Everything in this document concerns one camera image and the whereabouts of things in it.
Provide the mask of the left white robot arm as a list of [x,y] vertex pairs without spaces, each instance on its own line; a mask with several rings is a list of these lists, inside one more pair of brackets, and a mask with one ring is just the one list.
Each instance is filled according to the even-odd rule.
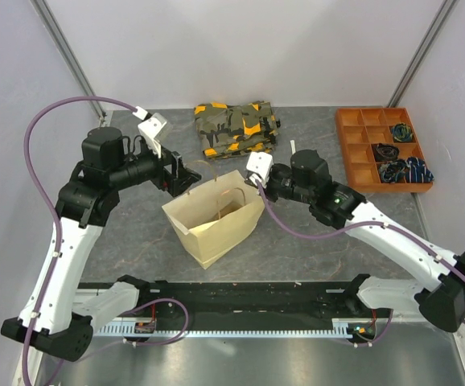
[[20,315],[5,320],[1,333],[45,354],[76,362],[93,335],[108,322],[130,312],[143,316],[151,308],[145,281],[122,276],[101,296],[81,306],[74,297],[88,256],[119,204],[120,191],[144,182],[177,197],[200,174],[186,168],[175,151],[155,153],[146,136],[139,138],[138,154],[127,154],[131,142],[113,127],[91,130],[83,140],[83,158],[60,190],[56,222],[39,279]]

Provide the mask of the cardboard cup carrier tray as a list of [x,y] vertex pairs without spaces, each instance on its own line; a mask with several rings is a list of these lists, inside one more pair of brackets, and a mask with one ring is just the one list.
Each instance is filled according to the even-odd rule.
[[241,209],[242,206],[239,203],[231,201],[227,205],[223,206],[218,212],[217,215],[214,217],[213,220],[220,220],[221,218],[227,216],[230,213],[233,213],[237,211],[238,209]]

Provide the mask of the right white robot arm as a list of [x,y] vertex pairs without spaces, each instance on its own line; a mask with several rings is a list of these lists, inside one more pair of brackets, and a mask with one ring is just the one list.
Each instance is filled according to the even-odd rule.
[[347,234],[400,265],[409,280],[361,274],[346,289],[344,309],[362,316],[370,309],[419,313],[446,332],[465,323],[465,252],[456,254],[417,236],[381,212],[362,194],[338,183],[315,150],[293,153],[287,165],[267,153],[248,160],[248,182],[265,203],[287,199],[304,203],[331,236]]

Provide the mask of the brown paper bag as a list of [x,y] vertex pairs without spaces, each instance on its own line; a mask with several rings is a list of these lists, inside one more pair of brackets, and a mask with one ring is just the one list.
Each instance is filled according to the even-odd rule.
[[244,241],[256,228],[265,204],[238,170],[212,178],[162,206],[182,246],[203,269]]

